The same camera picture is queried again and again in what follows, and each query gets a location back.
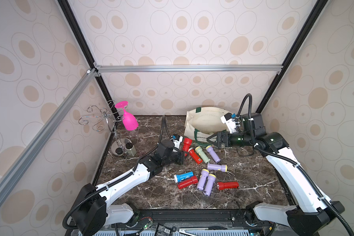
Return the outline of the cream green tote bag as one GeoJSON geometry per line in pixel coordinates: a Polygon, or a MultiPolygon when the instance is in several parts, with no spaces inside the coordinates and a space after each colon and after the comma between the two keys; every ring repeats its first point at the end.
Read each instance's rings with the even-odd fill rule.
{"type": "Polygon", "coordinates": [[[190,138],[198,144],[208,146],[207,137],[223,130],[227,126],[220,120],[222,116],[230,113],[217,107],[198,107],[187,112],[185,120],[184,137],[190,138]]]}

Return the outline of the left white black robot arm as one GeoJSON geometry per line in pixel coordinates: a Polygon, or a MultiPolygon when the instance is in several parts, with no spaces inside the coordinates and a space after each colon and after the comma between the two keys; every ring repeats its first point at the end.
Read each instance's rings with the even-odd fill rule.
{"type": "Polygon", "coordinates": [[[122,175],[93,186],[83,186],[62,226],[67,230],[79,230],[84,236],[92,236],[106,225],[129,223],[135,220],[135,212],[129,204],[113,205],[119,197],[132,188],[147,182],[170,164],[182,165],[185,152],[175,147],[171,140],[160,142],[152,155],[138,159],[136,166],[122,175]]]}

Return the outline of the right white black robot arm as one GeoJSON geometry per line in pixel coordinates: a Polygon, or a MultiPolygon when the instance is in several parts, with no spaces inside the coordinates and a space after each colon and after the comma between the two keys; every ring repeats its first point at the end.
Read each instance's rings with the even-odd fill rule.
{"type": "Polygon", "coordinates": [[[272,164],[296,199],[295,206],[255,202],[250,206],[252,217],[288,226],[299,236],[313,236],[338,219],[347,233],[354,235],[341,215],[345,211],[344,206],[339,201],[332,201],[315,184],[281,134],[266,132],[261,114],[235,117],[229,113],[221,119],[228,129],[207,137],[207,142],[218,148],[253,147],[272,164]]]}

